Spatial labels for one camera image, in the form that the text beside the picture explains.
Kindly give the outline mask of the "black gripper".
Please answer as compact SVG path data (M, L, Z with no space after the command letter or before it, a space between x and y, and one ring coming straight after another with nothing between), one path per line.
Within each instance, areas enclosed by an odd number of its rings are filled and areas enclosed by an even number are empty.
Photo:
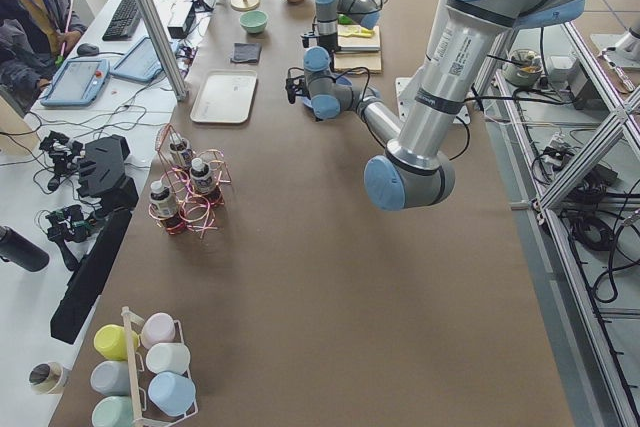
M314 119L316 122L323 122L324 119L318 117L317 115L323 115L325 110L325 96L324 95L316 95L310 97L307 102L308 107L314 112Z
M330 33L327 35L319 34L318 35L318 45L324 48L329 53L336 53L340 51L338 34Z

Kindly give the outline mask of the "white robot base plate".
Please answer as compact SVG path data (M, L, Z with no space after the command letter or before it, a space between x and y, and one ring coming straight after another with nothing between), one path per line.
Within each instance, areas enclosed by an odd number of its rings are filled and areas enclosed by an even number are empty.
M395 79L398 116L405 122L414 104L414 98L421 87L420 81L415 77L397 77ZM469 125L471 117L466 106L463 106L454 120L455 124Z

